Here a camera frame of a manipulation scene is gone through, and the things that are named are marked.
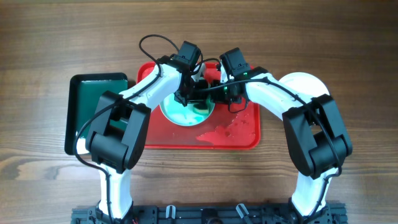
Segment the green yellow sponge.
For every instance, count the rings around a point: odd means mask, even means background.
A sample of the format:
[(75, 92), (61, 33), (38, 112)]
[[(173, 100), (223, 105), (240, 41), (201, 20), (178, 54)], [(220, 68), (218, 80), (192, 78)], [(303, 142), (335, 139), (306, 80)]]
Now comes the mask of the green yellow sponge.
[(210, 108), (206, 103), (197, 103), (193, 105), (193, 112), (202, 116), (208, 116)]

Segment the teal plate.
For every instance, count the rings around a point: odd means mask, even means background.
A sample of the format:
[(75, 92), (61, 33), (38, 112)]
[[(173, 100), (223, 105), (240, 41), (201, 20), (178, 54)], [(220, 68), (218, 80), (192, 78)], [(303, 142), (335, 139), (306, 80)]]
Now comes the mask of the teal plate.
[(196, 126), (208, 119), (215, 108), (215, 103), (210, 100), (210, 97), (208, 97), (204, 103), (210, 108), (210, 114), (208, 116), (195, 114), (193, 112), (194, 104), (182, 106), (180, 103), (177, 103), (174, 100), (174, 94), (167, 96), (159, 106), (163, 115), (172, 123), (179, 126)]
[(294, 72), (283, 76), (279, 82), (285, 86), (306, 95), (318, 97), (330, 95), (326, 85), (316, 76), (305, 72)]

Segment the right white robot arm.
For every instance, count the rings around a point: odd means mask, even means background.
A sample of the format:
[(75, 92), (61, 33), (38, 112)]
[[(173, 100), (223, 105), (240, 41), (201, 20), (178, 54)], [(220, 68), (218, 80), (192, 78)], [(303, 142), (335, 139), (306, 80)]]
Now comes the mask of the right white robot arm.
[(223, 103), (244, 98), (283, 122), (289, 156), (298, 170), (289, 212), (297, 223), (325, 216), (330, 182), (341, 175), (345, 159), (353, 152), (343, 118), (326, 86), (307, 73), (291, 73), (276, 80), (257, 67), (212, 84), (207, 92)]

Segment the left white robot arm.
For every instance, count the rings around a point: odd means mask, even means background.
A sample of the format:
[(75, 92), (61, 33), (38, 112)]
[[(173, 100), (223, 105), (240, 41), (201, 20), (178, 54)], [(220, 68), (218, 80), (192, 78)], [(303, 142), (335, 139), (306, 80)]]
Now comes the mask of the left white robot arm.
[(94, 116), (85, 123), (89, 129), (85, 149), (91, 166), (101, 177), (101, 200), (96, 219), (102, 223), (132, 223), (130, 194), (131, 169), (145, 147), (152, 110), (184, 81), (196, 83), (204, 75), (204, 65), (190, 65), (164, 56), (153, 71), (134, 87), (118, 94), (104, 92)]

